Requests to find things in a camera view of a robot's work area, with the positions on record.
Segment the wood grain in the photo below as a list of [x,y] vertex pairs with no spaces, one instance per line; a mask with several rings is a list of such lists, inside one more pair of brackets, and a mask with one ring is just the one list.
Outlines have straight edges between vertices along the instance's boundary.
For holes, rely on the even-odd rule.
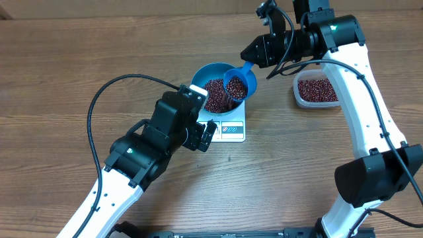
[[[253,13],[264,0],[0,0],[13,19]],[[293,11],[291,1],[277,1]],[[332,0],[337,11],[418,10],[419,0]]]
[[[392,117],[410,144],[422,143],[422,12],[352,14]],[[96,179],[85,120],[101,85],[126,73],[189,83],[207,63],[241,65],[239,52],[266,31],[254,15],[1,21],[0,236],[55,237],[85,199]],[[214,143],[207,153],[180,149],[121,221],[174,231],[269,230],[312,226],[328,212],[334,170],[353,158],[342,111],[300,110],[293,77],[267,81],[270,69],[254,72],[246,142]],[[105,90],[93,116],[101,160],[166,90],[139,79]],[[415,177],[423,186],[423,173]],[[382,208],[423,220],[410,186]],[[378,237],[423,235],[380,215],[364,225]]]

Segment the white plastic container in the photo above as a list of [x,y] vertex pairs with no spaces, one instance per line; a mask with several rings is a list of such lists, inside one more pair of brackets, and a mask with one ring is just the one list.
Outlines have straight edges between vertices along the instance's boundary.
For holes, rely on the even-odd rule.
[[307,102],[299,96],[298,91],[298,81],[304,80],[319,80],[319,79],[326,79],[327,77],[324,75],[323,71],[320,69],[312,69],[312,70],[305,70],[301,71],[295,76],[293,80],[293,94],[297,101],[297,105],[300,108],[331,108],[334,106],[340,106],[339,101],[336,102]]

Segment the red beans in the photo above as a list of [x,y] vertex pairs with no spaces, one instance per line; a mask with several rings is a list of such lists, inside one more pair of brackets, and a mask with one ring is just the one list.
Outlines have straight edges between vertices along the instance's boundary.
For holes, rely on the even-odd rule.
[[336,102],[338,97],[328,79],[298,81],[299,96],[307,102]]
[[227,96],[223,88],[223,79],[210,80],[203,89],[209,93],[209,99],[204,107],[207,111],[224,113],[235,107],[235,102]]
[[227,94],[236,100],[242,100],[247,96],[247,87],[237,76],[232,77],[226,85]]

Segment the blue cup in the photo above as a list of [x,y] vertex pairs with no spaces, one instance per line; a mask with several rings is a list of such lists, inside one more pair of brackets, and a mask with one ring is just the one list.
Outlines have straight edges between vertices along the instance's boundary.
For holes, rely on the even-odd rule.
[[257,79],[254,73],[251,71],[253,65],[253,63],[246,61],[244,66],[235,69],[230,69],[223,75],[223,87],[225,88],[225,91],[226,85],[229,83],[229,80],[231,80],[234,76],[237,76],[247,88],[247,96],[241,100],[233,99],[236,102],[243,102],[256,92]]

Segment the digital scale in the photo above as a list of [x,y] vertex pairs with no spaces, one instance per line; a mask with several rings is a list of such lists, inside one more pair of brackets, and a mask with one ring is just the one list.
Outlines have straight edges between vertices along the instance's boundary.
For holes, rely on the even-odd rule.
[[244,142],[245,141],[245,102],[231,112],[214,115],[205,109],[200,111],[197,122],[206,125],[213,120],[217,124],[211,142]]

